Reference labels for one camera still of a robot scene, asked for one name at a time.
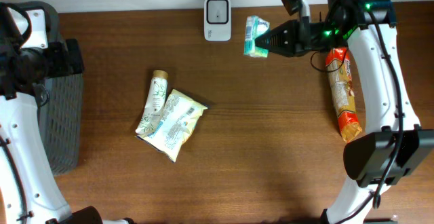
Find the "teal tissue pack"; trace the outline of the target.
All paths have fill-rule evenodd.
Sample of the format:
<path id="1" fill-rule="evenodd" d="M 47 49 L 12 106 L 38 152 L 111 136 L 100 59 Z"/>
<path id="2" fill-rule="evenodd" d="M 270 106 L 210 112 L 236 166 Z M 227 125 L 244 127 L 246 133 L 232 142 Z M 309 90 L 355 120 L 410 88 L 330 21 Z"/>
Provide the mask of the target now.
<path id="1" fill-rule="evenodd" d="M 270 29 L 270 23 L 258 16 L 248 16 L 245 26 L 245 42 L 244 52 L 245 56 L 252 58 L 266 58 L 269 51 L 257 47 L 255 40 L 257 37 L 267 33 Z"/>

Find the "orange spaghetti packet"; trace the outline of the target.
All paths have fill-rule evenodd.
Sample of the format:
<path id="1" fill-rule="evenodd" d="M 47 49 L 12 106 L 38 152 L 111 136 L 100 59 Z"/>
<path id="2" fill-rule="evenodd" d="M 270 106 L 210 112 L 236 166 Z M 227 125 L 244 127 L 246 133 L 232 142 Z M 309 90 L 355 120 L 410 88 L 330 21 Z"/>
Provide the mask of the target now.
<path id="1" fill-rule="evenodd" d="M 344 142 L 349 143 L 362 132 L 362 127 L 355 108 L 348 49 L 334 48 L 331 50 L 325 59 L 325 67 L 340 135 Z"/>

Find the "yellow snack pouch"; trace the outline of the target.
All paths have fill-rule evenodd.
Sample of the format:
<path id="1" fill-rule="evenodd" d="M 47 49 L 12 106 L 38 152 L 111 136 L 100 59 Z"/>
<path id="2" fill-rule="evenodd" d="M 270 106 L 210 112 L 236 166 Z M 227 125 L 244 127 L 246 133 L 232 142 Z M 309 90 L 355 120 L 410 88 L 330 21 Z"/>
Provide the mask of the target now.
<path id="1" fill-rule="evenodd" d="M 206 109 L 207 106 L 173 89 L 155 129 L 137 137 L 175 162 L 181 146 L 190 138 Z"/>

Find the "white green cosmetic tube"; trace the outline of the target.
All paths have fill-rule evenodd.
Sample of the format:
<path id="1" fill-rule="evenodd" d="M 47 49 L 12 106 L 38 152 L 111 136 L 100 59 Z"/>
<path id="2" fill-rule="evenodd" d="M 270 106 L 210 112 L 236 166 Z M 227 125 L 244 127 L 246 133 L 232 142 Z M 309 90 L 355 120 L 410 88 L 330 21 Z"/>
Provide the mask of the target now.
<path id="1" fill-rule="evenodd" d="M 150 134 L 156 130 L 167 96 L 167 79 L 167 72 L 162 70 L 153 71 L 142 118 L 135 130 L 136 134 Z"/>

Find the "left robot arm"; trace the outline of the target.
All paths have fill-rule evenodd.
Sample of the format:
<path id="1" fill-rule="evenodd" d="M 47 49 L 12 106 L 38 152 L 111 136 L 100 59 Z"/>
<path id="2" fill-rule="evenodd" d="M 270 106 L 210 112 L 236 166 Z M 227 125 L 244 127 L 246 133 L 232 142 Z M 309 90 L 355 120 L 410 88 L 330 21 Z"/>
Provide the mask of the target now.
<path id="1" fill-rule="evenodd" d="M 85 70 L 76 39 L 63 39 L 43 1 L 1 3 L 1 195 L 7 223 L 104 223 L 93 207 L 72 212 L 43 147 L 35 85 Z"/>

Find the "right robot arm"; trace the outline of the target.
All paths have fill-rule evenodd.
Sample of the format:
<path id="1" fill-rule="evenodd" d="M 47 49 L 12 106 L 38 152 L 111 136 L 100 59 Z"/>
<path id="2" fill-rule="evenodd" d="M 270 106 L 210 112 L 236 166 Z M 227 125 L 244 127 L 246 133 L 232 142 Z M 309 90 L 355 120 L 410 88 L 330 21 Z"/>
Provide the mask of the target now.
<path id="1" fill-rule="evenodd" d="M 433 131 L 415 114 L 397 53 L 397 17 L 391 0 L 328 0 L 323 20 L 312 22 L 306 0 L 281 0 L 298 14 L 256 38 L 258 47 L 286 57 L 347 48 L 359 72 L 365 133 L 343 152 L 347 178 L 320 223 L 365 223 L 381 196 L 409 176 L 433 150 Z"/>

